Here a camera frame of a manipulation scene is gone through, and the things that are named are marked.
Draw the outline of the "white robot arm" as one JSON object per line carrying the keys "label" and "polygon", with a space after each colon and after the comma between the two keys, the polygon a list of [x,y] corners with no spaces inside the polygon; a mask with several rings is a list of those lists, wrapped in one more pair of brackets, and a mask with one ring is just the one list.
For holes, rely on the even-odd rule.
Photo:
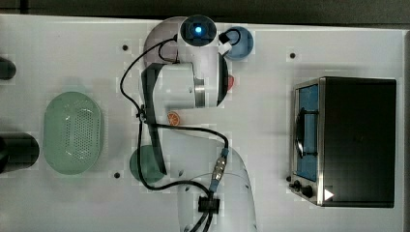
{"label": "white robot arm", "polygon": [[199,126],[174,126],[182,109],[219,106],[228,91],[224,59],[230,41],[204,15],[160,22],[144,45],[137,157],[140,181],[160,190],[170,178],[176,189],[180,232],[257,232],[249,174],[222,133]]}

